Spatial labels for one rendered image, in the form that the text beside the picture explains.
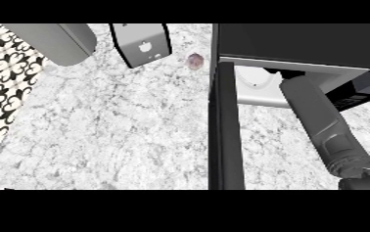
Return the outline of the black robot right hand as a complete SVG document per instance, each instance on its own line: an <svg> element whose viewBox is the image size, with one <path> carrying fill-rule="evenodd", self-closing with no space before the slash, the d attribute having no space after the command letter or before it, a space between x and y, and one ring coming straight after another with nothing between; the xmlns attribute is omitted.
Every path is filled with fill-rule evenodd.
<svg viewBox="0 0 370 232"><path fill-rule="evenodd" d="M283 80L289 80L294 77L304 76L306 72L300 70L280 70L280 69L266 69L272 74L280 74Z"/></svg>

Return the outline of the white microwave turntable plate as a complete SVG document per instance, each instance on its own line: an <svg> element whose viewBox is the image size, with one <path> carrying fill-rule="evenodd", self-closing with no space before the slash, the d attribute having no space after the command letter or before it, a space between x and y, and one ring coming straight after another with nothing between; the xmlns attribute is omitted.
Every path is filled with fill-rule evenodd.
<svg viewBox="0 0 370 232"><path fill-rule="evenodd" d="M239 88L247 95L272 98L279 95L280 73L270 73L264 68L236 66Z"/></svg>

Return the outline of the dark grey microwave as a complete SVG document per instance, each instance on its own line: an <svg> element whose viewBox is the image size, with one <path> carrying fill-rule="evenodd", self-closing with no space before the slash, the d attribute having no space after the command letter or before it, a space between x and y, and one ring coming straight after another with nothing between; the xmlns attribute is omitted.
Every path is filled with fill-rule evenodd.
<svg viewBox="0 0 370 232"><path fill-rule="evenodd" d="M370 23L217 23L211 64L300 70L345 111L370 102ZM238 102L286 108L280 88L272 98L247 95Z"/></svg>

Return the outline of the dark grey microwave door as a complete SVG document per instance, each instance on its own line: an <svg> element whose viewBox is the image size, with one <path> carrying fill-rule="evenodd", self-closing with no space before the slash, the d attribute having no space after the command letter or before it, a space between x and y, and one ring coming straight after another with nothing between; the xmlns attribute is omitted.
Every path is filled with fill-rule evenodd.
<svg viewBox="0 0 370 232"><path fill-rule="evenodd" d="M208 189L245 190L235 64L217 64L208 97Z"/></svg>

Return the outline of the grey milk carton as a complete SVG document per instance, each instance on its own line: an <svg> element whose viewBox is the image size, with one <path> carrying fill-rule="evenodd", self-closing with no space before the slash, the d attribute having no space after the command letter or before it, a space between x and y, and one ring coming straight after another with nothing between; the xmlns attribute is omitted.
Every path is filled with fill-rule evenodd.
<svg viewBox="0 0 370 232"><path fill-rule="evenodd" d="M173 54L164 23L111 23L111 36L117 52L132 69Z"/></svg>

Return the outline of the small pink garlic bulb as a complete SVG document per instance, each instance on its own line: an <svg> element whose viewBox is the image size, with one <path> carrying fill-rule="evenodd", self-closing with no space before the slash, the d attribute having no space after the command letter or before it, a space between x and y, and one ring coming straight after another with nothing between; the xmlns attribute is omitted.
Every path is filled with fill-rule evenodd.
<svg viewBox="0 0 370 232"><path fill-rule="evenodd" d="M204 57L198 53L191 54L186 64L192 70L199 70L204 66Z"/></svg>

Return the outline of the grey rounded appliance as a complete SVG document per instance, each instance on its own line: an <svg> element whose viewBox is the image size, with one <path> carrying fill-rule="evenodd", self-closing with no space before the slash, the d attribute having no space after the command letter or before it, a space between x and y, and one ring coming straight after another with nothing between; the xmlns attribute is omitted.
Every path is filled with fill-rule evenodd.
<svg viewBox="0 0 370 232"><path fill-rule="evenodd" d="M86 23L5 23L5 27L61 66L86 61L98 47L98 37Z"/></svg>

